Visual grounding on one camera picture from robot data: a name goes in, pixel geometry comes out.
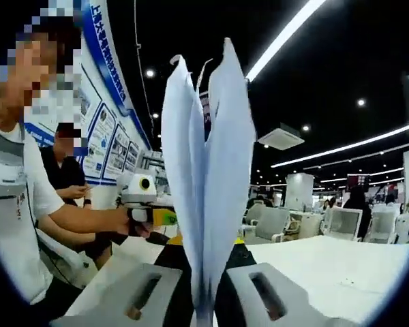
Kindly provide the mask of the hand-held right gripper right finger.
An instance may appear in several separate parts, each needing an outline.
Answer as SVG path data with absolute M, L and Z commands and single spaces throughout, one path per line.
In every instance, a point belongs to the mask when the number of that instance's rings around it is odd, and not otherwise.
M 327 316 L 309 303 L 308 293 L 252 254 L 228 264 L 232 243 L 213 250 L 213 315 L 218 326 L 326 326 Z

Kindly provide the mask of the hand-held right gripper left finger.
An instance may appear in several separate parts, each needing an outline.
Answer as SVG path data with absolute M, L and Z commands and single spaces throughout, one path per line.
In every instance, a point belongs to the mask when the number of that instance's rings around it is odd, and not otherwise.
M 169 242 L 153 264 L 140 264 L 108 287 L 100 326 L 190 326 L 191 268 L 182 245 Z

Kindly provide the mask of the person's left hand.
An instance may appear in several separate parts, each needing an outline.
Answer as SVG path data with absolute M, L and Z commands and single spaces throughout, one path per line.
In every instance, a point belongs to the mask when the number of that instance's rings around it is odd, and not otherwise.
M 153 231 L 153 221 L 148 217 L 147 209 L 121 207 L 116 213 L 119 214 L 117 231 L 120 234 L 148 238 Z

